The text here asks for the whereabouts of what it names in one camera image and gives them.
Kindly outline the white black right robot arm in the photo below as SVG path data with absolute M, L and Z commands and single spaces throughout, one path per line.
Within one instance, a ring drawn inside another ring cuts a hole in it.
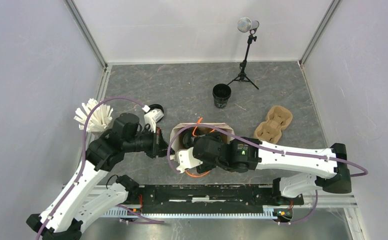
M 229 143 L 215 136 L 202 136 L 194 142 L 192 155 L 201 164 L 198 173 L 219 167 L 228 172 L 278 169 L 296 172 L 290 177 L 277 177 L 272 182 L 271 199 L 284 204 L 289 199 L 315 190 L 331 194 L 352 191 L 350 170 L 346 163 L 336 161 L 346 156 L 345 145 L 306 149 L 285 147 L 248 137 Z

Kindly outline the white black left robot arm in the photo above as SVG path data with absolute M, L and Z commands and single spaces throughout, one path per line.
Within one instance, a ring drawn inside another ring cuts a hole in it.
M 152 159 L 166 155 L 168 144 L 157 126 L 163 117 L 163 110 L 152 109 L 144 115 L 145 126 L 141 126 L 138 116 L 122 113 L 110 129 L 89 144 L 86 160 L 53 203 L 42 213 L 31 214 L 26 224 L 44 240 L 79 240 L 109 209 L 123 202 L 135 203 L 138 184 L 126 175 L 93 200 L 87 202 L 86 198 L 126 153 L 144 152 Z

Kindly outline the paper takeout bag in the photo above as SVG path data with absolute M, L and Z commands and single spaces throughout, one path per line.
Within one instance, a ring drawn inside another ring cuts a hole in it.
M 228 134 L 234 134 L 234 129 L 230 127 L 227 123 L 221 122 L 221 123 L 207 123 L 207 127 L 200 126 L 202 124 L 202 118 L 199 118 L 196 123 L 179 123 L 177 124 L 170 133 L 170 142 L 169 142 L 169 150 L 167 151 L 166 159 L 168 160 L 169 166 L 173 171 L 175 171 L 177 174 L 180 174 L 176 167 L 178 165 L 178 162 L 175 160 L 175 154 L 178 150 L 184 150 L 182 146 L 182 137 L 185 131 L 192 131 L 192 135 L 195 137 L 200 137 L 201 135 L 211 134 L 213 132 L 220 133 L 222 139 L 225 142 L 230 142 L 234 138 L 232 136 L 229 136 Z M 206 174 L 208 174 L 209 171 L 205 173 L 197 173 L 196 175 L 191 175 L 193 178 L 199 178 Z

